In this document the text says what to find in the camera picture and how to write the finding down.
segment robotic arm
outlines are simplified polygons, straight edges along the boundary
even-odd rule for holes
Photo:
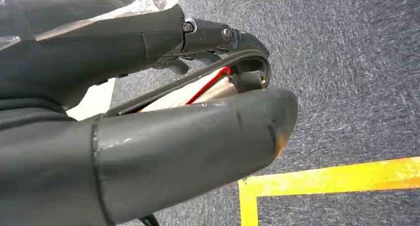
[[[289,139],[298,104],[281,89],[137,113],[226,65],[239,76],[263,73],[265,88],[270,68],[254,36],[186,19],[178,5],[93,22],[78,16],[124,2],[0,0],[0,225],[140,218],[268,166]],[[69,20],[73,28],[61,25]],[[209,65],[105,114],[65,114],[109,78],[151,67],[185,73],[180,58]]]

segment yellow floor marking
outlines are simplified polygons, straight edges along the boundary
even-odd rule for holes
[[[420,188],[420,157],[251,176],[238,183],[242,226],[258,226],[260,196]]]

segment transparent plastic sheet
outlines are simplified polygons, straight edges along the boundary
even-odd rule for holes
[[[163,11],[178,2],[179,0],[0,0],[0,19],[10,20],[12,3],[28,20],[35,40],[40,41],[101,20]],[[0,50],[16,44],[20,39],[22,37],[14,33],[13,27],[0,27]]]

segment screw head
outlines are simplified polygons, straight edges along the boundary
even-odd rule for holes
[[[265,83],[267,82],[267,77],[265,76],[264,72],[260,71],[260,79],[261,79],[261,84],[265,85]]]
[[[187,22],[182,24],[182,30],[186,33],[190,33],[194,31],[194,26],[192,23]]]
[[[222,28],[222,37],[224,40],[230,41],[230,39],[232,38],[232,31],[230,30],[229,27],[224,26]]]

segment plastic wrap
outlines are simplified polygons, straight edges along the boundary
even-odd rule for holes
[[[0,0],[0,50],[106,19],[172,8],[179,0]]]

